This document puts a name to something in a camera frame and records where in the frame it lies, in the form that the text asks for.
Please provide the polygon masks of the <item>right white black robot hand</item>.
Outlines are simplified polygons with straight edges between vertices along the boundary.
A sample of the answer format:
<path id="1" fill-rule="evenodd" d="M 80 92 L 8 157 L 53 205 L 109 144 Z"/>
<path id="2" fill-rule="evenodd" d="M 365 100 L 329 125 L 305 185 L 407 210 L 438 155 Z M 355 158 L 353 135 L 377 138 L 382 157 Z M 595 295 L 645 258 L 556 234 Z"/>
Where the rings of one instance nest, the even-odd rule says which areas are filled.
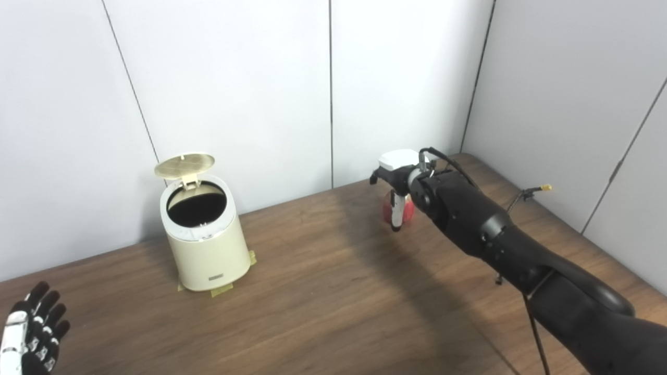
<path id="1" fill-rule="evenodd" d="M 412 218 L 415 204 L 411 184 L 422 173 L 432 173 L 432 163 L 412 149 L 398 149 L 379 157 L 378 167 L 372 172 L 369 184 L 383 180 L 390 185 L 388 199 L 383 203 L 383 216 L 393 232 L 400 232 L 403 224 Z"/>

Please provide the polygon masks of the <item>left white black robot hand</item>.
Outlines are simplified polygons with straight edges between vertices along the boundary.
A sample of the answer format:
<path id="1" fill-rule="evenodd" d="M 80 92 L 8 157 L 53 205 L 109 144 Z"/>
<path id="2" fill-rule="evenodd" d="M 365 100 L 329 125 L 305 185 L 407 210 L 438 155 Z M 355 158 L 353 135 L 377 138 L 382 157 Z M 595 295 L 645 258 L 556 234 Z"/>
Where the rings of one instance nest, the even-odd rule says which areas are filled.
<path id="1" fill-rule="evenodd" d="M 41 281 L 18 301 L 2 333 L 2 374 L 52 374 L 71 328 L 60 293 Z"/>

